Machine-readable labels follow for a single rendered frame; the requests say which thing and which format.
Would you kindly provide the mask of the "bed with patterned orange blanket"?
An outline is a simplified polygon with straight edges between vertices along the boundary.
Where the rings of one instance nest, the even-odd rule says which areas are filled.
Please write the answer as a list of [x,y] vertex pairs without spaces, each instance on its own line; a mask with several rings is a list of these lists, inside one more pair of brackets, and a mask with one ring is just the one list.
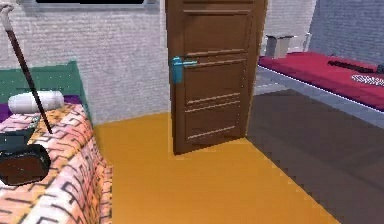
[[46,148],[51,167],[41,181],[0,182],[0,224],[112,224],[112,167],[102,157],[77,63],[32,67],[38,90],[59,91],[62,107],[46,113],[31,136]]

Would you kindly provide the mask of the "white cylindrical pillow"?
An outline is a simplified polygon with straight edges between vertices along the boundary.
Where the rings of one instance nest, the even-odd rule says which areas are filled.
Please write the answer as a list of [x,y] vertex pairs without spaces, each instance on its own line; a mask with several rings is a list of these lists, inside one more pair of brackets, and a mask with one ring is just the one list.
[[[38,91],[37,94],[45,111],[55,110],[64,105],[64,96],[60,91]],[[40,112],[35,97],[31,92],[11,96],[8,99],[8,107],[14,114]]]

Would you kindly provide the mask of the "dark baseball bat white grip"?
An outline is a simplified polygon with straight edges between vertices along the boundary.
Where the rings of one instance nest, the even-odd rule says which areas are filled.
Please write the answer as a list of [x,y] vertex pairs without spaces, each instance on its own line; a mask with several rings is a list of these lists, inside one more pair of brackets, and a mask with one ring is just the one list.
[[24,74],[25,79],[28,83],[30,91],[31,91],[31,93],[35,99],[38,110],[43,117],[43,121],[45,123],[45,126],[46,126],[48,132],[50,134],[52,134],[52,128],[51,128],[49,121],[47,119],[45,110],[42,106],[41,100],[40,100],[39,95],[37,93],[33,78],[31,76],[31,73],[30,73],[29,68],[27,66],[27,63],[25,61],[24,55],[23,55],[22,50],[19,46],[17,37],[13,31],[13,28],[12,28],[12,25],[10,22],[9,13],[13,9],[14,9],[14,6],[11,3],[0,3],[0,21],[4,27],[5,32],[7,33],[8,39],[10,40],[10,43],[12,45],[12,48],[13,48],[14,53],[16,55],[16,58],[19,62],[21,70],[23,71],[23,74]]

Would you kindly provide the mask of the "white patterned oval object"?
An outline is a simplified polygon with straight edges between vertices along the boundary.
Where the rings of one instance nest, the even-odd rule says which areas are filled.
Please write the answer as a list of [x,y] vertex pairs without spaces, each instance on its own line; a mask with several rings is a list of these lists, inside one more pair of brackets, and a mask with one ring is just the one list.
[[352,75],[351,79],[363,84],[384,87],[384,79],[369,75]]

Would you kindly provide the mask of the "beige box with grey lid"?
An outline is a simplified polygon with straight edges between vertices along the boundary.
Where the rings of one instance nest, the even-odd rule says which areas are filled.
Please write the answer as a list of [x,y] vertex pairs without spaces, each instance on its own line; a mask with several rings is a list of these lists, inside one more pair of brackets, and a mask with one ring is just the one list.
[[267,35],[265,55],[273,59],[284,58],[289,49],[290,40],[293,35]]

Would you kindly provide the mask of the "bed with red cover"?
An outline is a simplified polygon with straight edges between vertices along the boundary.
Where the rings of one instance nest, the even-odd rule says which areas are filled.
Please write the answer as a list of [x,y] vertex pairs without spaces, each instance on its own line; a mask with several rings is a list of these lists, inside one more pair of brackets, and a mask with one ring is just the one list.
[[377,65],[316,52],[288,53],[284,58],[261,56],[257,73],[263,78],[384,129],[384,87],[352,79],[360,71],[384,81]]

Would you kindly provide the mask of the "brown wooden room door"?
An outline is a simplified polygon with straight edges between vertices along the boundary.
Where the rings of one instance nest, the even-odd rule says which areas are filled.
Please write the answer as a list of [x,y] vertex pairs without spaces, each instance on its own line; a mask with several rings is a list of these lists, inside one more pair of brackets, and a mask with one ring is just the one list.
[[[246,135],[268,0],[164,0],[176,155]],[[174,84],[171,60],[185,66]]]

